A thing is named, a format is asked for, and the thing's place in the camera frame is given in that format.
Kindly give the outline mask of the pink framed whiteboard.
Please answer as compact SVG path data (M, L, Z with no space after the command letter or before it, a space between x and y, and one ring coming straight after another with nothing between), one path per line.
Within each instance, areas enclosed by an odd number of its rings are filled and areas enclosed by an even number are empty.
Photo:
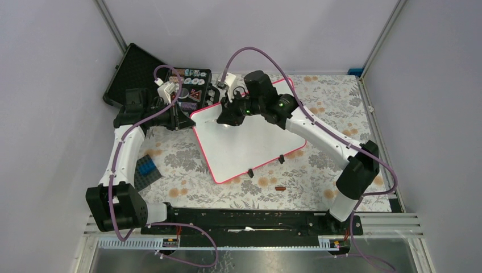
M260 115L245 117L240 126L205 123L217 119L220 104L193 112L190 118L205 162L216 184L248 173L306 146L304 138L283 130Z

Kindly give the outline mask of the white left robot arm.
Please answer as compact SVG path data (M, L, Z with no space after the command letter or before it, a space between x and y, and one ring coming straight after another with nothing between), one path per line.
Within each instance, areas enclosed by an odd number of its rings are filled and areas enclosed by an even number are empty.
M106 172L96 187L86 191L86 202L102 232L143 228L153 224L164 234L176 228L167 203L147 203L134 187L138 153L153 126L170 130L195 123L182 113L177 99L182 89L158 89L153 96L144 88L127 89L125 102L114 119L114 145Z

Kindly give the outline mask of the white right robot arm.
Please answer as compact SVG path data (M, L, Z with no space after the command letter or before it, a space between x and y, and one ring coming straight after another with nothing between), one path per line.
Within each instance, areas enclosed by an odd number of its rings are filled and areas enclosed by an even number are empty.
M280 94L263 71L250 72L244 77L244 87L236 92L236 76L220 75L215 86L223 90L222 112L217 123L240 126L245 117L260 115L270 124L302 137L328 154L342 170L336 181L339 191L326 218L326 227L333 234L348 228L348 218L358 201L379 174L379 148L369 140L365 143L349 138L317 118L297 98L294 87Z

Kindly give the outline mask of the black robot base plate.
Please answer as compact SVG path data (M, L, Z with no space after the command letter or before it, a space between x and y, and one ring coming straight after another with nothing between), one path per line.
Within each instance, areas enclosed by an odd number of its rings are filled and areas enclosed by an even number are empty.
M359 216L340 222L328 212L302 210L249 210L168 208L165 223L198 226L206 231L228 231L246 227L260 231L296 231L303 235L363 235Z

